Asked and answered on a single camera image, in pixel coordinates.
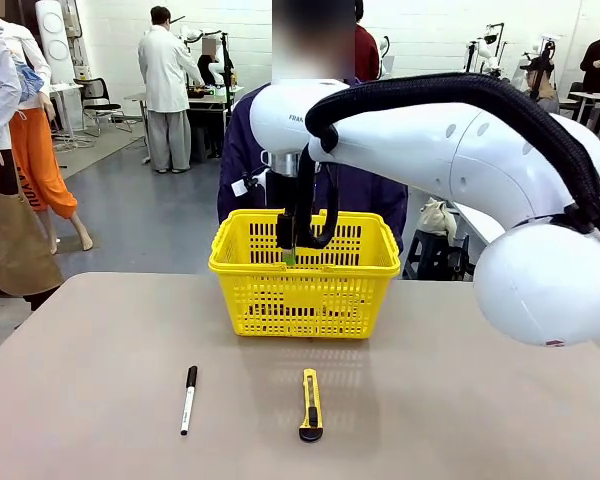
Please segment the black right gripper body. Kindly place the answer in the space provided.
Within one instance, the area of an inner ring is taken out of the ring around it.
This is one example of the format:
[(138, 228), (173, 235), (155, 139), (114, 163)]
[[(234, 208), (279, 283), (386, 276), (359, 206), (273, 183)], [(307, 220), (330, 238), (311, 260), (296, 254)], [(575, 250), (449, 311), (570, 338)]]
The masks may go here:
[(282, 250), (293, 250), (296, 245), (295, 217), (281, 213), (276, 222), (276, 246)]

